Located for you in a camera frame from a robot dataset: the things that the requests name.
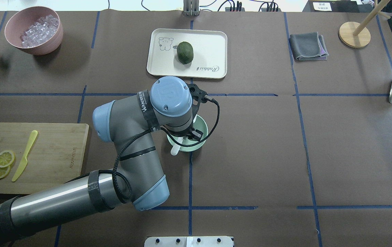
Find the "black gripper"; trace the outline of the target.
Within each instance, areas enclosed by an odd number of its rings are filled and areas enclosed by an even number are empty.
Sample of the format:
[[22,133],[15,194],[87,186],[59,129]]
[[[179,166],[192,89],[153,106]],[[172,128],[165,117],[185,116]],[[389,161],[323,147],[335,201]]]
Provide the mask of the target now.
[[201,140],[202,132],[193,127],[193,120],[195,119],[196,114],[198,114],[201,103],[207,102],[207,99],[205,99],[207,93],[200,89],[196,84],[187,84],[187,88],[191,94],[191,108],[186,114],[179,117],[179,119],[182,119],[179,122],[179,125],[173,122],[164,125],[164,127],[172,136],[187,137],[188,139],[194,139],[198,142],[202,142],[205,138]]

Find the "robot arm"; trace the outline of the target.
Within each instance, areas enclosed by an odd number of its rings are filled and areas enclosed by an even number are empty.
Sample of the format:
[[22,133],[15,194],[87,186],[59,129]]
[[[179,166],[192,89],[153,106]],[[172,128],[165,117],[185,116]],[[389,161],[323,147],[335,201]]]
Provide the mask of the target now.
[[138,211],[161,205],[170,193],[151,134],[162,130],[171,139],[204,142],[193,121],[200,104],[208,101],[219,106],[196,84],[166,76],[149,90],[97,107],[97,135],[117,151],[112,169],[0,204],[0,246],[126,203]]

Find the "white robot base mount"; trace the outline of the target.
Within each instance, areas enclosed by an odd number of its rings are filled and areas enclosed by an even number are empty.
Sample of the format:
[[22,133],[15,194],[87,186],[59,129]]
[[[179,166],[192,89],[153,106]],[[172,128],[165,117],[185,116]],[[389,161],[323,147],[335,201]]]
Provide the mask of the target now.
[[156,236],[148,237],[145,247],[234,247],[230,236]]

